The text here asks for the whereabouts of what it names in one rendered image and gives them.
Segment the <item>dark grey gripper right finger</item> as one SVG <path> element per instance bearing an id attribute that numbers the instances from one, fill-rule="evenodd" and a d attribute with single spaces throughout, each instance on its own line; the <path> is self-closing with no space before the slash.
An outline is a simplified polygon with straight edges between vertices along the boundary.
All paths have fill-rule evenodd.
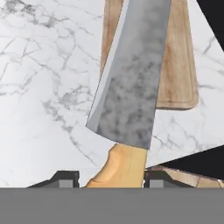
<path id="1" fill-rule="evenodd" d="M 172 179 L 165 171 L 146 171 L 144 188 L 188 187 L 188 184 Z"/>

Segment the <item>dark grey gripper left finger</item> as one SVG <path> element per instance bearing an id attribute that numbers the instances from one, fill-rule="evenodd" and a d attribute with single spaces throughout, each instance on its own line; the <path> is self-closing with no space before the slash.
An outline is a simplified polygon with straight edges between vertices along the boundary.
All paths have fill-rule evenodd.
<path id="1" fill-rule="evenodd" d="M 56 187 L 79 188 L 80 173 L 78 171 L 57 171 L 50 179 L 30 185 L 30 188 Z"/>

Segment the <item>knife with wooden handle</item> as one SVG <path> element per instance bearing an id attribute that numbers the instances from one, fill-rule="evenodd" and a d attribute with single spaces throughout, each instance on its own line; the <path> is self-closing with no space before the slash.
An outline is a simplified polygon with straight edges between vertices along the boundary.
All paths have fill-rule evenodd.
<path id="1" fill-rule="evenodd" d="M 151 147 L 171 0 L 124 0 L 86 127 L 115 145 L 88 188 L 139 188 Z"/>

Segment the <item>wooden cutting board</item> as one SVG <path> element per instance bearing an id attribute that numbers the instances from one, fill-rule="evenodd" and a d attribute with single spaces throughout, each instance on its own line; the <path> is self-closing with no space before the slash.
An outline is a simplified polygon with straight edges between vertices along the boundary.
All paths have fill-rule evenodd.
<path id="1" fill-rule="evenodd" d="M 101 71 L 121 14 L 123 0 L 105 0 Z M 171 0 L 171 12 L 159 83 L 157 109 L 187 110 L 199 101 L 193 42 L 186 0 Z"/>

